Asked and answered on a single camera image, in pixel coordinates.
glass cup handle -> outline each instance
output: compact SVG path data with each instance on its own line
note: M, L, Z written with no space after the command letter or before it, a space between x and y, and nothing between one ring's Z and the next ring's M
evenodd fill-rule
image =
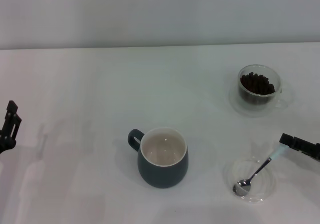
M278 95L276 107L279 109L285 109L289 106L294 100L294 93L289 86L284 86L281 88Z

mug rim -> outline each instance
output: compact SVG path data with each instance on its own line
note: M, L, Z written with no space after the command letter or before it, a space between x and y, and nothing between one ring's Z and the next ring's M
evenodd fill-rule
M183 140L183 143L185 144L184 146L184 153L183 153L183 155L182 155L182 157L177 161L177 162L175 162L175 163L173 163L173 164L170 164L170 165L158 165L158 164L155 164L155 163L153 163L153 162L151 162L148 158L146 158L146 156L145 156L145 154L144 154L144 152L143 152L143 149L142 149L142 146L143 146L143 144L144 144L144 140L145 140L145 136L147 136L148 134L150 134L150 133L152 133L152 132L154 132L154 131L156 131L156 130L160 130L160 129L168 129L168 130L172 130L172 131L174 131L174 132L176 132L181 138L182 138L182 140ZM179 131L177 131L177 130L175 130L175 129L173 129L173 128L170 128L170 127L167 127L167 126L165 126L165 127L157 127L157 128L154 128L154 129L151 129L151 130L149 130L143 137L142 137L142 139L141 139L141 142L140 142L140 151L141 151L141 154L142 154L142 156L147 160L147 162L149 162L150 164L152 164L152 165L155 165L155 166L158 166L158 167L169 167L169 166L173 166L173 165L176 165L176 164L178 164L180 161L182 161L182 159L185 157L185 155L186 155L186 151L187 151L187 145L186 145L187 143L186 143L186 140L184 139L184 136L179 132Z
M250 90L248 90L245 86L243 86L243 84L240 81L240 78L242 76L241 72L247 67L262 67L262 68L266 68L266 69L269 69L269 70L273 71L275 73L275 75L278 77L278 80L279 80L278 89L276 91L274 91L272 94L268 94L268 95L260 95L260 94L256 94L256 93L251 92ZM248 92L251 95L259 96L259 97L272 97L272 96L276 95L278 92L280 92L282 90L282 81L281 81L280 75L278 75L278 73L274 69L272 69L272 68L270 68L268 66L265 66L265 65L247 65L247 66L243 67L238 73L238 84L244 91Z

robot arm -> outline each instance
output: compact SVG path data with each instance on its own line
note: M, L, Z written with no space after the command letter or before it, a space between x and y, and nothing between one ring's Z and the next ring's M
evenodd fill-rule
M303 154L308 155L317 161L320 161L320 144L312 144L297 137L292 137L287 134L282 134L280 143L289 146L291 149L301 151Z
M16 113L18 106L14 101L10 100L6 109L5 123L2 130L0 130L0 153L16 146L15 138L21 123L21 118Z

white table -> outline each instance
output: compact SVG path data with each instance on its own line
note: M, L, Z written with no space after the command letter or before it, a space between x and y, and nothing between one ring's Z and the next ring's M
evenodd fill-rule
M14 100L23 120L0 155L1 223L319 223L320 163L301 153L270 163L277 186L261 204L223 179L227 163L266 157L282 133L320 142L319 62L320 43L0 51L0 117ZM230 85L250 64L281 75L287 108L233 110ZM188 173L169 189L143 181L127 143L131 129L158 126L189 146Z

coffee bean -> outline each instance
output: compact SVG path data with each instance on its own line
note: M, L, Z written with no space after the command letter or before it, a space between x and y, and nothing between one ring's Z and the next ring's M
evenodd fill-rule
M257 73L251 72L247 75L242 75L240 81L247 90L256 94L266 95L275 92L275 87L269 83L269 79Z

